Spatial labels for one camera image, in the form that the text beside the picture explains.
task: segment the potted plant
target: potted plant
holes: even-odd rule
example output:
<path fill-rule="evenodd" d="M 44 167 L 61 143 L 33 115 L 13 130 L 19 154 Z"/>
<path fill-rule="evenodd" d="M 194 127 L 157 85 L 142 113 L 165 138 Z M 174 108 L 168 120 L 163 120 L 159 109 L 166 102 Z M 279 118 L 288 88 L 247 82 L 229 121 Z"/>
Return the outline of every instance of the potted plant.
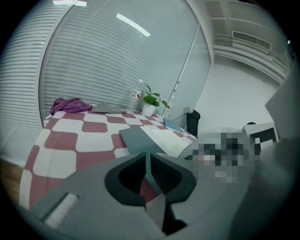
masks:
<path fill-rule="evenodd" d="M 152 93 L 150 86 L 147 84 L 145 85 L 148 87 L 149 92 L 146 91 L 147 95 L 143 98 L 144 104 L 142 107 L 142 114 L 147 117 L 151 117 L 156 107 L 159 106 L 159 102 L 161 102 L 166 107 L 168 107 L 168 104 L 166 101 L 161 101 L 160 94 Z"/>

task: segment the water bottle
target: water bottle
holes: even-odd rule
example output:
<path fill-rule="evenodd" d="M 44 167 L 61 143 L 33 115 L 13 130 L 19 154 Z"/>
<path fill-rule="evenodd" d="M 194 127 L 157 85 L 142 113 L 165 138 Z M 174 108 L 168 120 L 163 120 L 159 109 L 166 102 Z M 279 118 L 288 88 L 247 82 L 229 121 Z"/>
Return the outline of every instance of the water bottle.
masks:
<path fill-rule="evenodd" d="M 161 118 L 164 119 L 168 116 L 168 113 L 170 112 L 170 109 L 172 108 L 172 104 L 173 104 L 173 100 L 174 100 L 174 96 L 171 96 L 170 101 L 168 102 L 168 106 L 169 107 L 165 107 L 162 114 L 161 114 Z"/>
<path fill-rule="evenodd" d="M 130 93 L 130 97 L 127 104 L 127 111 L 128 112 L 136 112 L 137 105 L 140 102 L 140 98 L 142 97 L 142 90 L 143 90 L 143 81 L 139 79 L 137 84 L 133 87 Z"/>

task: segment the window blind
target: window blind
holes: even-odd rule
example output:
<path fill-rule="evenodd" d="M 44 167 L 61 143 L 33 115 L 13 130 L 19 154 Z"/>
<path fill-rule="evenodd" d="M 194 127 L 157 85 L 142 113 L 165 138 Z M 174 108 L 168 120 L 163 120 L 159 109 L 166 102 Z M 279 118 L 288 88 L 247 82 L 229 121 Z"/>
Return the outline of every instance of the window blind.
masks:
<path fill-rule="evenodd" d="M 192 112 L 202 92 L 210 70 L 210 54 L 204 34 L 199 26 L 186 64 L 175 87 L 173 108 L 167 118 L 182 128 L 187 122 L 186 113 Z"/>
<path fill-rule="evenodd" d="M 138 79 L 168 101 L 197 26 L 184 0 L 90 0 L 73 6 L 44 57 L 42 117 L 59 97 L 126 107 Z"/>
<path fill-rule="evenodd" d="M 44 42 L 66 6 L 42 0 L 22 19 L 0 58 L 0 157 L 24 165 L 40 130 L 35 79 Z"/>

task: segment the table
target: table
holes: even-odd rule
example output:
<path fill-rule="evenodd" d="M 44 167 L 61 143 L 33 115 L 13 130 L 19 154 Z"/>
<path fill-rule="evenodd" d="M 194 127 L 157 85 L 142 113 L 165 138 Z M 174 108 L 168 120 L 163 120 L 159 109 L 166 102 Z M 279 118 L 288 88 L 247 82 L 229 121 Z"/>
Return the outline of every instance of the table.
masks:
<path fill-rule="evenodd" d="M 28 156 L 20 184 L 20 205 L 29 209 L 75 171 L 129 155 L 119 130 L 140 126 L 166 129 L 157 116 L 146 117 L 140 112 L 55 113 Z M 185 130 L 183 135 L 176 134 L 187 143 L 195 140 Z M 142 182 L 140 195 L 147 203 L 157 197 L 146 179 Z"/>

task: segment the white paper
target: white paper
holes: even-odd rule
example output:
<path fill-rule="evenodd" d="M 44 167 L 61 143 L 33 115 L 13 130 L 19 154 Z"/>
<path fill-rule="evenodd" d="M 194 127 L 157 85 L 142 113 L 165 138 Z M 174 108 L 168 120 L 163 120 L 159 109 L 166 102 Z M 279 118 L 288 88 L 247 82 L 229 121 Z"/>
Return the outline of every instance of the white paper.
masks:
<path fill-rule="evenodd" d="M 140 127 L 167 155 L 178 157 L 189 145 L 171 130 L 149 129 Z"/>

